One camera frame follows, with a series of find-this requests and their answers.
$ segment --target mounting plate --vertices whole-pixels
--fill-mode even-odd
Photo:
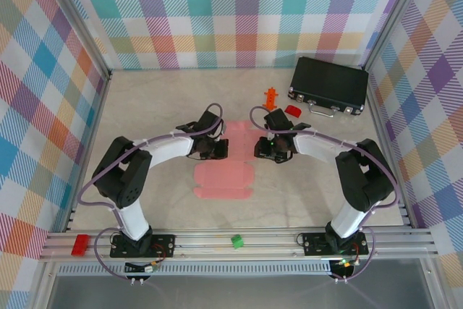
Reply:
[[[159,248],[154,245],[160,245],[166,252],[166,258],[174,256],[175,249],[175,235],[173,234],[153,234],[151,235],[150,248],[148,251],[141,255],[138,250],[133,247],[128,241],[120,234],[116,234],[112,239],[111,251],[109,257],[111,258],[160,258]]]
[[[358,232],[352,244],[357,244],[359,247],[359,255],[368,255],[368,245],[365,234]],[[325,233],[302,233],[302,244],[304,245],[304,255],[306,256],[320,256],[320,255],[346,255],[355,256],[357,250],[354,246],[345,250],[343,253],[334,253],[331,246],[325,240]]]

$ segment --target red block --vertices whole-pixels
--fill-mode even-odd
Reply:
[[[297,108],[296,106],[288,105],[284,112],[286,112],[287,114],[290,114],[290,115],[292,115],[294,117],[299,118],[299,116],[301,116],[302,110]]]
[[[74,247],[72,248],[71,255],[82,257],[87,250],[88,242],[90,241],[90,235],[88,234],[78,234],[75,238]]]

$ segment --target pink mat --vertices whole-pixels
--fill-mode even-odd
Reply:
[[[261,130],[251,130],[250,121],[227,122],[224,139],[229,139],[228,158],[206,161],[195,167],[194,178],[200,187],[193,189],[196,196],[207,199],[245,199],[252,195],[254,146]]]

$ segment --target orange toy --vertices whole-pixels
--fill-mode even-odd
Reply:
[[[269,88],[268,91],[265,92],[264,94],[267,96],[267,103],[263,104],[263,106],[266,107],[270,111],[272,111],[273,109],[276,109],[275,97],[278,95],[278,93],[276,93],[275,88],[273,87]]]

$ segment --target plaid backdrop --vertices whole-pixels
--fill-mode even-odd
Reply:
[[[103,80],[55,0],[0,0],[0,308],[23,308]]]
[[[418,223],[463,308],[463,0],[413,0],[371,83]]]
[[[75,0],[117,69],[356,65],[395,0]]]

